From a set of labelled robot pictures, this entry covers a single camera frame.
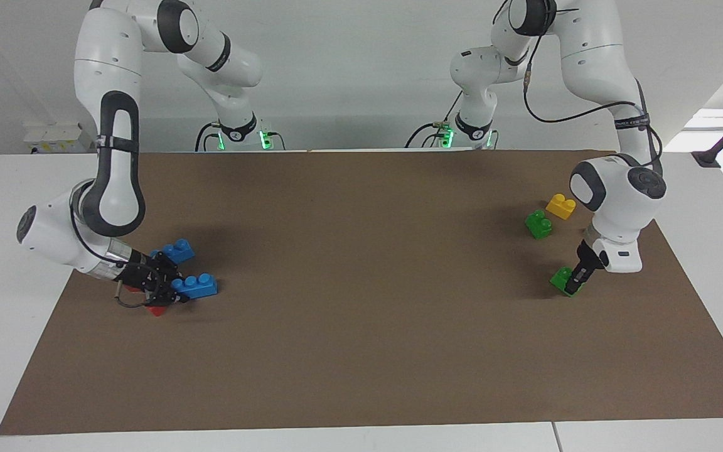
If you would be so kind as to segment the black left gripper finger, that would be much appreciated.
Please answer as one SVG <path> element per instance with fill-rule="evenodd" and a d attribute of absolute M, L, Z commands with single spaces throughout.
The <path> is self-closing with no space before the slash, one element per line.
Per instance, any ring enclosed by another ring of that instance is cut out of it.
<path fill-rule="evenodd" d="M 580 288 L 587 283 L 593 274 L 593 269 L 588 267 L 576 267 L 571 270 L 568 280 L 565 281 L 564 292 L 569 296 L 573 296 L 579 292 Z"/>

